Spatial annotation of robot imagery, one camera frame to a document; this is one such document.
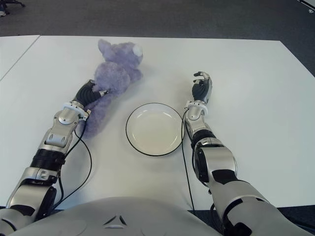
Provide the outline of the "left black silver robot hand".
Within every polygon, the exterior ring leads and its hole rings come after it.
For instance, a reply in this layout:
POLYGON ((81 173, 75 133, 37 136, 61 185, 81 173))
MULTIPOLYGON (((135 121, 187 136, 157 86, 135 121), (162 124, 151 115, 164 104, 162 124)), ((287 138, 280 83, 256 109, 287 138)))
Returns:
POLYGON ((80 103, 83 107, 99 100, 108 93, 107 90, 94 91, 94 80, 88 80, 76 93, 73 101, 80 103))

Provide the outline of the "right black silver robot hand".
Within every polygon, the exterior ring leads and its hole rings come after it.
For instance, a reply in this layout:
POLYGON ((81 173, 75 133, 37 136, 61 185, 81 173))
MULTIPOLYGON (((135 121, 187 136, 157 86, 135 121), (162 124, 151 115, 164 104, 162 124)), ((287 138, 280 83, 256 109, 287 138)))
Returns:
POLYGON ((193 80, 192 95, 194 101, 202 101, 207 104, 212 92, 212 79, 209 74, 202 71, 194 73, 194 77, 201 77, 193 80))

